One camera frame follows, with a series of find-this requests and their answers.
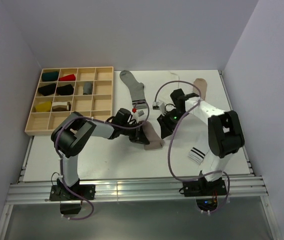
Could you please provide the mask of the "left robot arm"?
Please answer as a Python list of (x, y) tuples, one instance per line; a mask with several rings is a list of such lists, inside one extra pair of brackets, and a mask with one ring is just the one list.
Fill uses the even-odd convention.
[(115, 116), (106, 121), (83, 116), (77, 111), (71, 113), (51, 135), (61, 161), (61, 194), (68, 200), (78, 196), (78, 155), (90, 137), (113, 140), (124, 135), (132, 143), (149, 145), (150, 141), (144, 133), (143, 125), (142, 122), (132, 120), (131, 112), (125, 108), (120, 108)]

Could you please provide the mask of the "plain white sock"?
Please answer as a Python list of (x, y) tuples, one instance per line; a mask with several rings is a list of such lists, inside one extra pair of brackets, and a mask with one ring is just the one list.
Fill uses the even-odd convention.
[(168, 74), (169, 74), (169, 82), (171, 81), (175, 81), (175, 85), (176, 85), (176, 88), (179, 89), (180, 88), (180, 76), (179, 74), (175, 73), (175, 72), (172, 72), (170, 70), (167, 71)]

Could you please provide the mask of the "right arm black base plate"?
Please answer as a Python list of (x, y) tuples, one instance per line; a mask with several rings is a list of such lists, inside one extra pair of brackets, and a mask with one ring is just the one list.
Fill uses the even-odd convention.
[(184, 181), (179, 192), (185, 197), (213, 197), (226, 195), (227, 188), (222, 178), (215, 181), (200, 178), (190, 182)]

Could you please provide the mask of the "beige sock with rust stripes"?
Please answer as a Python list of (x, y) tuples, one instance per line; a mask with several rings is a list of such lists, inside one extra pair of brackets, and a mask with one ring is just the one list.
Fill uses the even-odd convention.
[(161, 149), (164, 146), (164, 140), (156, 133), (152, 124), (148, 121), (142, 126), (144, 134), (149, 141), (149, 144), (144, 145), (146, 151)]

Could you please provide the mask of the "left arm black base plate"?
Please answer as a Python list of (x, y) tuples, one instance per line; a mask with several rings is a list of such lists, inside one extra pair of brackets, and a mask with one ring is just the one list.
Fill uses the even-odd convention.
[(59, 201), (77, 201), (77, 200), (93, 200), (95, 197), (96, 186), (94, 184), (78, 185), (71, 187), (69, 192), (63, 184), (53, 185), (51, 188), (49, 200), (52, 202)]

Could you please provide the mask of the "dark grey sock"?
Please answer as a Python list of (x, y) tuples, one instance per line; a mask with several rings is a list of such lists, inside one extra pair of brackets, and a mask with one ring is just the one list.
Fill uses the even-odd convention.
[(88, 81), (84, 83), (83, 95), (91, 95), (93, 92), (93, 83)]

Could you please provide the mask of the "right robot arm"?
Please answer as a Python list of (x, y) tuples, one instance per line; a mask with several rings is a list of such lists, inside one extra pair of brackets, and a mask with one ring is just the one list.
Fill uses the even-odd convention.
[(174, 90), (170, 95), (175, 106), (165, 111), (157, 121), (161, 129), (161, 138), (171, 136), (187, 114), (193, 115), (207, 125), (206, 143), (208, 152), (204, 154), (198, 183), (199, 191), (209, 195), (215, 190), (215, 182), (222, 177), (223, 171), (232, 157), (244, 146), (244, 136), (238, 115), (235, 111), (224, 111), (205, 102), (196, 93), (185, 94), (182, 89)]

